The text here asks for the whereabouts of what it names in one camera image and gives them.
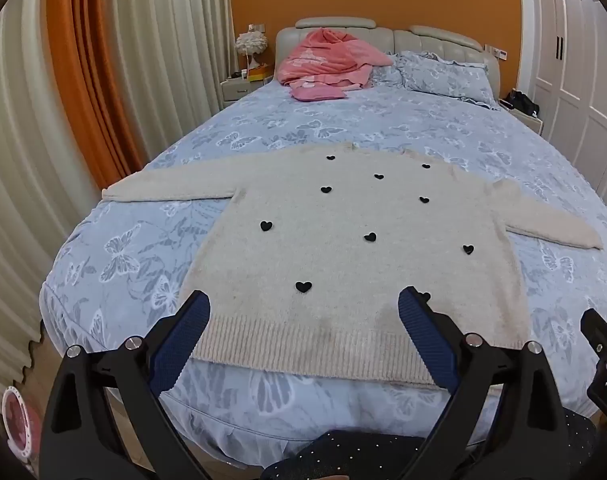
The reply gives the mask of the beige sweater with black hearts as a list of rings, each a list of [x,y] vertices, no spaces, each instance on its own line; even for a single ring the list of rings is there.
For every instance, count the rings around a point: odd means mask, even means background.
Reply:
[[[226,200],[182,284],[211,304],[194,356],[307,376],[428,382],[398,313],[410,286],[460,330],[517,348],[530,322],[512,235],[603,245],[513,180],[349,143],[145,170],[102,196]]]

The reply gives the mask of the dark speckled trousers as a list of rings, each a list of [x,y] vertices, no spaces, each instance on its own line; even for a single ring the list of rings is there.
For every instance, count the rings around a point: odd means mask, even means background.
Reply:
[[[587,418],[565,410],[568,431],[568,465],[577,471],[599,442]],[[396,479],[414,460],[425,442],[421,437],[333,430],[326,432],[296,455],[265,468],[259,479]]]

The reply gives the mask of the blue butterfly bed cover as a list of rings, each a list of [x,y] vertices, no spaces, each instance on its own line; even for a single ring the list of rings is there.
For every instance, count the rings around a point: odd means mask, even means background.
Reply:
[[[412,150],[487,180],[511,178],[524,192],[591,223],[600,252],[527,237],[513,240],[532,320],[566,408],[595,413],[587,397],[596,355],[580,331],[585,310],[607,321],[607,206],[542,136],[501,110],[377,87],[348,99],[303,104],[268,84],[222,110],[154,159],[157,168],[299,144],[351,142]],[[224,209],[221,200],[100,203],[71,233],[40,292],[58,350],[117,348],[177,306],[197,248]],[[257,372],[192,361],[162,396],[178,430],[226,462],[266,466],[329,429],[423,436],[447,402],[441,391]]]

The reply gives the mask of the right white nightstand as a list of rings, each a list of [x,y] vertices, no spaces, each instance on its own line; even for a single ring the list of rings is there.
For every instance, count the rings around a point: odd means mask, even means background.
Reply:
[[[511,114],[522,124],[531,129],[534,133],[541,136],[543,130],[543,122],[540,118],[525,114],[520,110],[517,110],[516,107],[513,107],[512,104],[509,104],[504,100],[499,100],[499,105],[503,108],[503,110],[506,110],[507,113]]]

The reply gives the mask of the white nightstand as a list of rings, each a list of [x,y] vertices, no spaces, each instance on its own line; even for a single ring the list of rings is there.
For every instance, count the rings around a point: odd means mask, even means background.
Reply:
[[[249,79],[238,78],[227,78],[221,82],[221,90],[223,96],[223,107],[229,107],[235,102],[242,99],[244,96],[259,88],[269,84],[273,79],[270,75],[262,80],[250,81]]]
[[[503,108],[503,110],[506,110],[507,113],[511,114],[522,124],[531,129],[534,133],[541,136],[543,130],[543,122],[540,118],[525,114],[520,110],[517,110],[516,107],[513,107],[512,104],[509,104],[504,100],[499,100],[499,105]]]

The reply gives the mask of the black bag on nightstand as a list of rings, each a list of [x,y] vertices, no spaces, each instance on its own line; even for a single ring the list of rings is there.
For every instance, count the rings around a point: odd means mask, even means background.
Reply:
[[[526,93],[516,89],[512,89],[504,96],[502,103],[512,110],[518,110],[530,117],[538,117],[540,115],[540,107],[537,103],[527,96]]]

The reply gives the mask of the white wardrobe doors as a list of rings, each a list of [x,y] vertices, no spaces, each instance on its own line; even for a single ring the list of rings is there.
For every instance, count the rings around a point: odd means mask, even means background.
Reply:
[[[607,193],[607,10],[601,0],[533,0],[533,96],[542,136]]]

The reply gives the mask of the left white nightstand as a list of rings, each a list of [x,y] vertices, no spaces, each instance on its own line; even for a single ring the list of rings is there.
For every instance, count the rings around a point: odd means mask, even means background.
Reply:
[[[259,88],[269,84],[273,79],[270,75],[262,80],[250,81],[249,79],[238,78],[227,78],[221,82],[221,90],[223,96],[223,107],[229,107],[235,102],[242,99],[244,96]]]

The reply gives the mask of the blue floral pillow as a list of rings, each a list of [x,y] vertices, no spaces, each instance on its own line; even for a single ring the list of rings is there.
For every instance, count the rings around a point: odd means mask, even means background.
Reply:
[[[436,53],[402,51],[390,66],[374,67],[369,84],[445,96],[497,109],[486,64],[444,60]]]

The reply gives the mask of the yellow box on nightstand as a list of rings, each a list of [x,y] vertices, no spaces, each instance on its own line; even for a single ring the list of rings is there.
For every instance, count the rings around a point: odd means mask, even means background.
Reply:
[[[270,79],[274,74],[273,64],[261,64],[259,66],[248,68],[247,79],[250,82],[264,81]]]

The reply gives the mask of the folded pink garment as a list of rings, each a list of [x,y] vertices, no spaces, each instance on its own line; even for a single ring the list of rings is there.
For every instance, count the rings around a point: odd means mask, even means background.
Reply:
[[[300,102],[319,102],[346,99],[347,95],[340,88],[333,86],[318,86],[305,87],[300,86],[292,88],[290,96]]]

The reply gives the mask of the beige padded headboard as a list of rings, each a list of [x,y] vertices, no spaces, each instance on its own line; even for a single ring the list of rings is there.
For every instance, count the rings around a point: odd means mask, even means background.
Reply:
[[[350,16],[302,18],[294,26],[283,28],[277,33],[274,47],[275,67],[290,55],[309,32],[322,27],[347,32],[383,52],[433,52],[444,60],[483,63],[488,69],[494,99],[497,100],[500,96],[499,61],[473,38],[423,25],[412,25],[405,30],[379,27],[369,18],[350,18]]]

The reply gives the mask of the cream pleated curtain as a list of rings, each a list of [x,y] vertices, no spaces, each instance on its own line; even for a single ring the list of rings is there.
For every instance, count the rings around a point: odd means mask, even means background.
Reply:
[[[222,106],[230,0],[108,0],[111,56],[144,163]],[[45,0],[0,0],[0,404],[40,336],[38,291],[99,192],[56,86]]]

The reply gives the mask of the orange curtain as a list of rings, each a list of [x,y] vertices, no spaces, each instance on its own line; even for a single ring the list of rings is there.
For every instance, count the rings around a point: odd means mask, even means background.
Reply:
[[[109,40],[108,0],[45,0],[55,82],[74,140],[98,188],[143,168]]]

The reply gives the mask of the pink hoodie on bed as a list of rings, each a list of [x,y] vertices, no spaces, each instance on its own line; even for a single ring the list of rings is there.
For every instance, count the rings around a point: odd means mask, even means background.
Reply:
[[[349,32],[320,28],[309,32],[286,56],[275,77],[291,89],[359,90],[369,84],[375,67],[392,64],[389,55]]]

